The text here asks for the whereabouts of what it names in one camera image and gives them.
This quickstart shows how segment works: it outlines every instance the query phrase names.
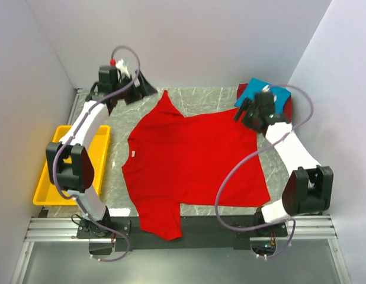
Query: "gray marble surface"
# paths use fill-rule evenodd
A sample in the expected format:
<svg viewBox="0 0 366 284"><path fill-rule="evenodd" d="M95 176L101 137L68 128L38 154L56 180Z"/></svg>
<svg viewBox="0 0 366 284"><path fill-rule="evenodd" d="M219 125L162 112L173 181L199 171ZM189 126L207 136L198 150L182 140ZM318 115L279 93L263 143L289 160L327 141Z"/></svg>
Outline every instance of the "gray marble surface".
<svg viewBox="0 0 366 284"><path fill-rule="evenodd" d="M122 165L128 158L129 147L127 138L140 119L150 112L162 96L164 89L158 89L158 95L145 98L129 106L119 102L106 121L111 127L111 140L108 149L107 163L101 189L101 200L111 210L111 215L136 216L137 211L131 202L126 189ZM185 116L225 111L234 108L237 88L168 88L172 103ZM78 103L72 114L74 122L80 114L87 91L80 91ZM258 136L258 148L269 142L262 135ZM288 172L278 153L272 149L259 155L266 178L271 201L281 197L288 181ZM76 206L55 206L49 208L49 217L69 217L78 213ZM220 207L220 213L253 214L255 208ZM181 215L214 215L213 206L181 204Z"/></svg>

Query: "white wall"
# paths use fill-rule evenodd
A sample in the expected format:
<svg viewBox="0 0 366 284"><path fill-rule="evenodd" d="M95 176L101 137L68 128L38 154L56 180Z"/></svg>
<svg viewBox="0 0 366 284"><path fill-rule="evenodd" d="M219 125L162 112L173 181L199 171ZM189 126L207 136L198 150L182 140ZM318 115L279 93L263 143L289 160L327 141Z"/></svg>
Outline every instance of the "white wall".
<svg viewBox="0 0 366 284"><path fill-rule="evenodd" d="M287 83L330 0L28 3L74 87L91 86L118 44L137 51L155 86L236 86Z"/></svg>
<svg viewBox="0 0 366 284"><path fill-rule="evenodd" d="M0 283L18 260L44 149L73 88L23 0L0 1Z"/></svg>
<svg viewBox="0 0 366 284"><path fill-rule="evenodd" d="M330 213L354 283L366 283L366 0L333 0L290 83L310 92L298 131L335 173ZM306 115L294 98L296 116Z"/></svg>

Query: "yellow bin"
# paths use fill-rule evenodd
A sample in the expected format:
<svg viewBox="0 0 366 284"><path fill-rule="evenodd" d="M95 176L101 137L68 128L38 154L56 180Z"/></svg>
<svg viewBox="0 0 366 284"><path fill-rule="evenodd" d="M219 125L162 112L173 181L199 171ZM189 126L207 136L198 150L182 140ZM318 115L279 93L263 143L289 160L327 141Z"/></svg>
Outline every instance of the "yellow bin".
<svg viewBox="0 0 366 284"><path fill-rule="evenodd" d="M58 126L53 137L53 142L58 142L66 135L70 128L71 125ZM101 125L88 149L88 156L95 170L93 185L98 195L100 195L101 181L104 175L105 160L107 159L108 145L110 143L110 131L111 128L108 125ZM46 161L33 197L33 203L43 206L76 205L74 200L63 199L59 195L55 185L50 182Z"/></svg>

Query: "purple cable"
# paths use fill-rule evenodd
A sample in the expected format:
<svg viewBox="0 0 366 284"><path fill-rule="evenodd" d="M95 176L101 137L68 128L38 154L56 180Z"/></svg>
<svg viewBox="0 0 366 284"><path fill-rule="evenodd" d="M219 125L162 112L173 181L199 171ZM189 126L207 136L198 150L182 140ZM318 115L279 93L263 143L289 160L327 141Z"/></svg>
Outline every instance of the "purple cable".
<svg viewBox="0 0 366 284"><path fill-rule="evenodd" d="M129 242L129 239L126 237L126 235L124 235L123 233L119 232L119 231L116 231L116 230L113 230L111 228L108 228L104 225L101 225L100 223L98 223L90 214L89 212L86 210L86 208L83 206L82 202L79 200L79 197L76 196L76 195L65 195L63 192L62 192L62 189L60 188L60 185L58 183L58 180L57 180L57 163L58 163L58 160L59 160L59 157L62 153L62 151L67 147L67 145L69 145L71 143L71 141L74 139L76 133L78 133L79 129L81 129L83 123L85 122L85 120L87 119L88 115L91 113L91 111L99 104L101 104L102 102L114 97L114 96L117 96L121 93L123 93L124 91L128 90L132 84L134 84L134 82L138 79L138 76L140 74L140 69L141 69L141 64L140 64L140 59L137 55L136 52L134 52L134 50L132 50L131 48L127 47L127 46L117 46L113 51L112 51L112 54L111 54L111 59L113 59L114 57L114 54L118 51L118 50L122 50L122 49L125 49L125 50L128 50L130 51L136 58L137 60L137 70L136 70L136 75L135 77L127 84L125 85L124 87L122 87L121 89L117 90L117 91L114 91L112 93L109 93L108 95L106 96L103 96L100 100L98 100L96 103L94 103L90 108L89 110L84 114L82 120L80 121L80 123L76 126L76 129L74 130L73 132L73 135L70 136L67 141L65 142L65 144L63 144L61 146L61 148L57 151L56 155L55 155L55 158L53 160L53 181L54 181L54 184L55 184L55 187L57 188L57 191L58 193L62 196L62 198L65 198L65 199L71 199L71 198L76 198L76 203L79 205L79 207L81 208L81 210L83 211L84 214L87 214L88 218L91 220L91 222L93 222L96 226L104 229L104 230L107 230L107 231L110 231L114 234L117 234L119 236L121 236L122 238L124 238L127 242L127 248L126 248L126 251L119 257L116 257L114 259L100 259L99 257L97 256L92 256L93 258L99 260L99 261L102 261L102 262L115 262L117 260L120 260L122 259L130 250L130 242Z"/></svg>
<svg viewBox="0 0 366 284"><path fill-rule="evenodd" d="M301 127L304 123L306 123L309 119L311 119L312 115L313 115L313 102L311 100L311 98L308 96L308 94L303 91L302 89L296 87L296 86L292 86L292 85L271 85L269 86L269 89L273 88L273 87L282 87L282 88L291 88L291 89L294 89L294 90L297 90L298 92L300 92L308 101L309 103L309 106L310 106L310 114L308 115L308 117L303 120L302 122L296 124L295 126L292 127L292 130L291 131L294 131L295 129L297 129L298 127ZM254 231L254 230L257 230L257 229L261 229L261 228L265 228L265 227L269 227L269 226L272 226L272 225L275 225L275 224L279 224L279 223L282 223L282 222L286 222L288 220L280 220L280 221L275 221L275 222L271 222L271 223L266 223L266 224L261 224L261 225L256 225L256 226L251 226L251 227L234 227L234 226L231 226L229 224L226 224L222 219L221 219L221 216L219 214L219 200L220 200L220 196L221 196L221 193L223 192L226 184L228 183L228 181L230 180L230 178L234 175L234 173L243 165L245 164L248 160L250 160L251 158L257 156L258 154L261 154L269 149L272 149L275 145L277 145L278 143L282 142L288 135L290 135L291 132L287 132L286 134L284 134L282 136L282 138L280 138L278 141L272 143L271 145L268 145L266 147L263 147L253 153L251 153L250 155L246 156L245 158L243 158L229 173L228 175L225 177L223 183L221 184L220 188L219 188L219 191L217 192L217 195L216 195L216 200L215 200L215 203L214 203L214 211L216 213L216 218L217 220L220 222L220 224L230 230L233 230L233 231L238 231L238 232L246 232L246 231ZM273 255L269 256L269 257L273 257L273 256L276 256L278 255L279 253L281 253L290 243L290 241L292 240L292 237L294 235L294 232L295 232L295 227L296 227L296 221L294 219L292 219L294 224L293 224L293 228L292 228L292 231L291 231L291 234L290 234L290 237L288 238L286 244L282 247L282 249L280 251L278 251L277 253L274 253Z"/></svg>

